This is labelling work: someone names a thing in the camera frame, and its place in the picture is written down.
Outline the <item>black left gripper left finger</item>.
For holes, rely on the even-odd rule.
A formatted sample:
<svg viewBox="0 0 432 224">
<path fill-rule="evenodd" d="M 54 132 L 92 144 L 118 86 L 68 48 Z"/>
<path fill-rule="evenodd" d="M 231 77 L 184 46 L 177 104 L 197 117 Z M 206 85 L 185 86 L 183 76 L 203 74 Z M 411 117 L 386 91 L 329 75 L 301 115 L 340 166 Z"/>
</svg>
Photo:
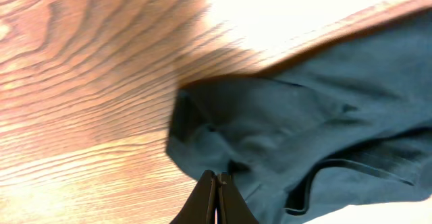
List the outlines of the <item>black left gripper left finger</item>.
<svg viewBox="0 0 432 224">
<path fill-rule="evenodd" d="M 214 224 L 215 193 L 215 174 L 210 170 L 206 170 L 201 175 L 180 212 L 170 224 Z"/>
</svg>

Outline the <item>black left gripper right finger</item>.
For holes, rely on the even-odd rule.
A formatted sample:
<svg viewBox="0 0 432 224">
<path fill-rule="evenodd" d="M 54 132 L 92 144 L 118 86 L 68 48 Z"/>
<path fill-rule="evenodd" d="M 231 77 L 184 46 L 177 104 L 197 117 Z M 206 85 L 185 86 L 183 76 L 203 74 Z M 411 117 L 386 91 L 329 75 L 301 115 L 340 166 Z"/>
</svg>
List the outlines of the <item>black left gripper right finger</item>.
<svg viewBox="0 0 432 224">
<path fill-rule="evenodd" d="M 219 174 L 217 180 L 217 224 L 259 224 L 230 175 Z"/>
</svg>

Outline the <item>black t-shirt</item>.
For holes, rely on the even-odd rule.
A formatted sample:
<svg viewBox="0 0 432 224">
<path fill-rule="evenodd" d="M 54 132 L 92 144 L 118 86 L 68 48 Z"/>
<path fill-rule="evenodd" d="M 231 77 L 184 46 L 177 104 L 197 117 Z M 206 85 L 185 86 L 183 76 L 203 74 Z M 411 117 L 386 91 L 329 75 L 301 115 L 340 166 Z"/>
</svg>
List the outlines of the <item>black t-shirt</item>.
<svg viewBox="0 0 432 224">
<path fill-rule="evenodd" d="M 175 101 L 167 155 L 197 182 L 230 175 L 259 223 L 431 195 L 430 9 Z"/>
</svg>

